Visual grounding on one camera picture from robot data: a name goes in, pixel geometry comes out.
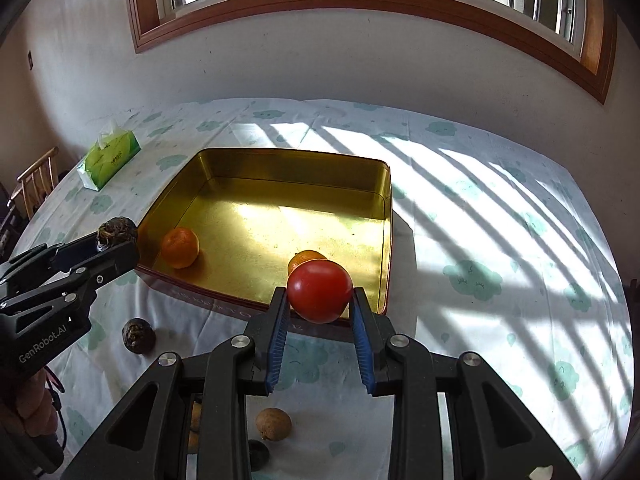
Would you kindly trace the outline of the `person left hand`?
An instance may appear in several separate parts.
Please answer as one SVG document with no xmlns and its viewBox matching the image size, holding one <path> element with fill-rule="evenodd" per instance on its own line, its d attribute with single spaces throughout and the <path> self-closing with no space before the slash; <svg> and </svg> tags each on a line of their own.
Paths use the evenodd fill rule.
<svg viewBox="0 0 640 480">
<path fill-rule="evenodd" d="M 50 436 L 58 430 L 58 414 L 46 388 L 48 373 L 40 370 L 16 394 L 12 408 L 1 405 L 1 427 L 14 436 Z"/>
</svg>

